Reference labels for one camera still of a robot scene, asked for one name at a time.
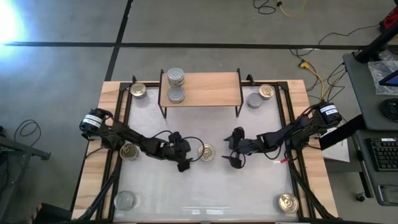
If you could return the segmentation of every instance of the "concrete floor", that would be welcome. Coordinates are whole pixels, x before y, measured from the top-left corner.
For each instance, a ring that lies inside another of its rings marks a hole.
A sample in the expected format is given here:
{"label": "concrete floor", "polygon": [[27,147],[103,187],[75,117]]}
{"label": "concrete floor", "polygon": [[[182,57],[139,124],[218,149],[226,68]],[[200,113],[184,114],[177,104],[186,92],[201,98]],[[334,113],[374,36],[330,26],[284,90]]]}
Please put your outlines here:
{"label": "concrete floor", "polygon": [[[5,13],[0,15],[9,16],[7,24],[14,27],[7,25],[10,31],[0,40],[114,42],[126,3],[5,1],[0,4]],[[289,11],[296,11],[299,5],[284,1]],[[390,0],[317,0],[308,2],[302,16],[289,18],[279,10],[270,16],[260,15],[251,1],[137,0],[132,4],[123,42],[315,45],[329,32],[377,24],[393,7]],[[367,44],[377,35],[377,28],[372,28],[350,37],[331,36],[324,44]],[[18,220],[21,214],[29,217],[40,202],[70,209],[87,144],[78,124],[98,103],[112,51],[111,47],[0,47],[0,124],[12,135],[20,122],[35,119],[42,128],[42,138],[35,146],[52,152],[48,161],[31,160],[11,206],[10,220]],[[326,78],[342,62],[342,55],[350,52],[315,50],[305,59]],[[188,72],[228,72],[239,67],[243,76],[250,73],[255,79],[303,79],[306,86],[312,85],[314,76],[300,70],[299,62],[288,50],[277,49],[121,48],[112,80],[130,80],[131,75],[138,80],[157,80],[160,69],[174,66]],[[340,84],[346,89],[333,102],[346,119],[351,119],[359,108],[348,77]],[[320,86],[309,94],[319,96]],[[340,217],[398,222],[398,208],[381,207],[372,199],[364,203],[353,200],[353,195],[362,191],[357,174],[329,175]]]}

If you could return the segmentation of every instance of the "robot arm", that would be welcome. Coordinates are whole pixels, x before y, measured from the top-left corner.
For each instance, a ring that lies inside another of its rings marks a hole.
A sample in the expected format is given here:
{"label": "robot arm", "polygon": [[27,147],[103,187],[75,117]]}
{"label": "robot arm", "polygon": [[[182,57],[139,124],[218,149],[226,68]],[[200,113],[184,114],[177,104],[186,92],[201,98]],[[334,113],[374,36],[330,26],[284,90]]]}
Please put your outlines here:
{"label": "robot arm", "polygon": [[190,168],[192,159],[187,159],[186,156],[191,148],[188,141],[184,140],[179,132],[172,133],[169,136],[169,141],[147,138],[119,121],[114,120],[112,126],[107,126],[105,122],[109,118],[113,119],[113,115],[109,111],[99,108],[91,110],[79,125],[83,132],[81,135],[89,140],[100,137],[101,145],[112,151],[120,150],[125,141],[129,141],[138,145],[140,150],[149,157],[177,162],[180,172]]}
{"label": "robot arm", "polygon": [[245,139],[243,128],[238,127],[234,129],[230,137],[225,139],[229,141],[232,153],[223,157],[229,160],[231,166],[240,169],[244,166],[239,158],[240,154],[250,156],[253,153],[272,152],[280,148],[285,141],[288,141],[292,149],[302,149],[311,135],[324,134],[327,129],[337,126],[340,121],[341,116],[336,106],[333,103],[321,102],[307,108],[286,127],[276,132],[258,134],[256,139]]}

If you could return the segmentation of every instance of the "can lid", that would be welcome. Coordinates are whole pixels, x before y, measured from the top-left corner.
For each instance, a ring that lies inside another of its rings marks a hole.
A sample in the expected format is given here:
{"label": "can lid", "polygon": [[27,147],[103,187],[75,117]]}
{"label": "can lid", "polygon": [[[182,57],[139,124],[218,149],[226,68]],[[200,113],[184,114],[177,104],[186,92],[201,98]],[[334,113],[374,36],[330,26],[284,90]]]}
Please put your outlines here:
{"label": "can lid", "polygon": [[259,88],[260,95],[265,98],[270,98],[274,95],[274,88],[270,85],[263,84]]}
{"label": "can lid", "polygon": [[261,104],[262,104],[262,98],[258,93],[251,93],[248,96],[248,105],[251,108],[254,108],[254,109],[259,108],[261,106]]}
{"label": "can lid", "polygon": [[135,83],[130,87],[130,93],[133,96],[142,96],[146,91],[146,86],[142,83]]}
{"label": "can lid", "polygon": [[[200,146],[198,150],[198,156],[200,156],[203,152],[203,146]],[[210,161],[216,156],[216,150],[210,144],[205,144],[205,151],[203,156],[200,158],[203,161]]]}
{"label": "can lid", "polygon": [[295,213],[299,209],[299,201],[292,194],[283,194],[279,197],[279,206],[286,213]]}
{"label": "can lid", "polygon": [[185,99],[185,91],[183,88],[175,86],[167,91],[167,96],[172,103],[179,103]]}
{"label": "can lid", "polygon": [[138,149],[134,144],[125,144],[120,148],[119,154],[122,159],[136,159],[138,157]]}
{"label": "can lid", "polygon": [[170,68],[167,71],[167,78],[170,81],[179,82],[184,79],[184,71],[178,67]]}
{"label": "can lid", "polygon": [[116,194],[113,204],[117,210],[129,211],[136,203],[134,194],[130,191],[123,190]]}

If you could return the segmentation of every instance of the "keyboard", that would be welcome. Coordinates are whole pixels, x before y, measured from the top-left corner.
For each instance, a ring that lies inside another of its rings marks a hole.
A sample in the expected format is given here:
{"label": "keyboard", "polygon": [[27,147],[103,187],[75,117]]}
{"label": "keyboard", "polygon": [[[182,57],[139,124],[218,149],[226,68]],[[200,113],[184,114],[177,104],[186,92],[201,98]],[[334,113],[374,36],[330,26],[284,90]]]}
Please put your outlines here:
{"label": "keyboard", "polygon": [[366,144],[377,171],[398,171],[398,141],[394,138],[367,139]]}

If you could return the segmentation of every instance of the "black floor line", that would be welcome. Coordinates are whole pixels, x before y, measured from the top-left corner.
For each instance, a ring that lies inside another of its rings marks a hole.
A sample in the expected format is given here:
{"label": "black floor line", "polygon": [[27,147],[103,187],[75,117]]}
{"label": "black floor line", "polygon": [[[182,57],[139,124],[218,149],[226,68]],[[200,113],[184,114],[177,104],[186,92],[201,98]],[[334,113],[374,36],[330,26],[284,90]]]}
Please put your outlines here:
{"label": "black floor line", "polygon": [[14,47],[114,47],[111,42],[7,42],[5,46]]}
{"label": "black floor line", "polygon": [[7,42],[15,47],[131,47],[131,48],[187,48],[187,49],[320,49],[361,50],[364,45],[311,45],[311,44],[214,44],[214,43],[122,43],[124,29],[119,31],[117,42]]}
{"label": "black floor line", "polygon": [[118,37],[116,38],[115,47],[114,47],[114,49],[112,51],[111,60],[109,61],[109,65],[108,65],[108,69],[106,71],[106,75],[105,75],[104,81],[111,81],[112,80],[113,70],[114,70],[114,67],[116,65],[116,61],[118,59],[118,54],[119,54],[119,49],[120,49],[119,45],[120,45],[120,43],[123,40],[123,35],[124,35],[124,31],[126,30],[127,21],[129,20],[129,13],[130,13],[132,2],[133,2],[133,0],[128,0],[127,4],[126,4],[126,8],[124,9],[122,23],[120,24]]}

